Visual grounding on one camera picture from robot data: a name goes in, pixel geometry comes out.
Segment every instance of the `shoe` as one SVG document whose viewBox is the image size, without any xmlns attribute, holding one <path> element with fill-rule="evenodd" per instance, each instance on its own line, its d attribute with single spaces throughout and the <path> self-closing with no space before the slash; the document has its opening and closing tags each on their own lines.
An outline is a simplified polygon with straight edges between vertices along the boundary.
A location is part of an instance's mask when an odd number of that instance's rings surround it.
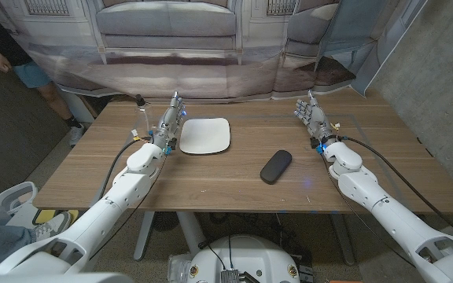
<svg viewBox="0 0 453 283">
<path fill-rule="evenodd" d="M 64 232 L 69 227 L 69 224 L 71 224 L 69 212 L 60 213 L 48 222 L 35 227 L 36 241 L 45 240 Z"/>
<path fill-rule="evenodd" d="M 83 134 L 85 133 L 85 126 L 81 125 L 82 127 L 71 127 L 71 139 L 69 140 L 69 145 L 73 148 L 79 142 L 80 138 L 82 138 Z"/>
</svg>

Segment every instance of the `printed backdrop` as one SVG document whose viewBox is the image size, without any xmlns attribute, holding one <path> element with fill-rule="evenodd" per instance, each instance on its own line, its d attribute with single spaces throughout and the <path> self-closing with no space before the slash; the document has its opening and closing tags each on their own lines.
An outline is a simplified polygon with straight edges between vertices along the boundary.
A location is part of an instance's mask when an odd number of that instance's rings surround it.
<svg viewBox="0 0 453 283">
<path fill-rule="evenodd" d="M 372 46 L 353 61 L 339 54 L 315 67 L 339 5 L 0 0 L 0 22 L 66 91 L 169 97 L 179 90 L 188 99 L 244 101 L 331 91 L 355 78 Z"/>
</svg>

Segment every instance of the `square plate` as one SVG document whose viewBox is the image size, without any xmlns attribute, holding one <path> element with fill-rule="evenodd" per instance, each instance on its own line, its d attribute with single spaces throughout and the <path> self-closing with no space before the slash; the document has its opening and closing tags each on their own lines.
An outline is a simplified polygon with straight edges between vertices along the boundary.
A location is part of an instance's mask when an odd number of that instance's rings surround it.
<svg viewBox="0 0 453 283">
<path fill-rule="evenodd" d="M 230 146 L 230 124 L 224 118 L 189 119 L 182 126 L 179 149 L 184 153 L 219 153 Z"/>
</svg>

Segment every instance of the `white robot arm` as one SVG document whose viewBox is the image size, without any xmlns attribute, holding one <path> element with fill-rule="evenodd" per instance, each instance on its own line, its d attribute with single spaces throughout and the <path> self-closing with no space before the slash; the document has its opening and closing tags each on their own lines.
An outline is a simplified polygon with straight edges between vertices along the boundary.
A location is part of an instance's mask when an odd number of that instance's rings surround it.
<svg viewBox="0 0 453 283">
<path fill-rule="evenodd" d="M 310 104 L 299 100 L 295 115 L 308 127 L 318 152 L 333 163 L 329 172 L 340 191 L 362 205 L 408 254 L 428 283 L 453 283 L 453 236 L 441 233 L 389 196 L 361 156 L 332 135 L 330 123 L 309 91 Z"/>
<path fill-rule="evenodd" d="M 0 264 L 4 274 L 75 274 L 83 271 L 109 235 L 115 222 L 132 204 L 141 202 L 156 181 L 155 164 L 175 145 L 182 122 L 182 99 L 177 92 L 160 119 L 153 143 L 145 143 L 129 156 L 127 166 L 114 178 L 112 188 L 65 232 L 27 245 Z M 60 249 L 59 256 L 48 253 Z"/>
</svg>

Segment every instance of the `person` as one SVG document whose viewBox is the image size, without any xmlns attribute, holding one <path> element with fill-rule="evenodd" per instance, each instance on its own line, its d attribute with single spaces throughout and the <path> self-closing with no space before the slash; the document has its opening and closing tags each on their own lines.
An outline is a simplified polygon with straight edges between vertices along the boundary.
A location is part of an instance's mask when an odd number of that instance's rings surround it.
<svg viewBox="0 0 453 283">
<path fill-rule="evenodd" d="M 18 249 L 64 232 L 71 224 L 71 214 L 62 212 L 34 229 L 0 225 L 0 262 Z"/>
<path fill-rule="evenodd" d="M 85 127 L 72 115 L 55 83 L 0 24 L 0 71 L 10 70 L 18 75 L 27 88 L 36 89 L 46 103 L 71 127 L 69 145 L 75 146 L 85 132 Z"/>
</svg>

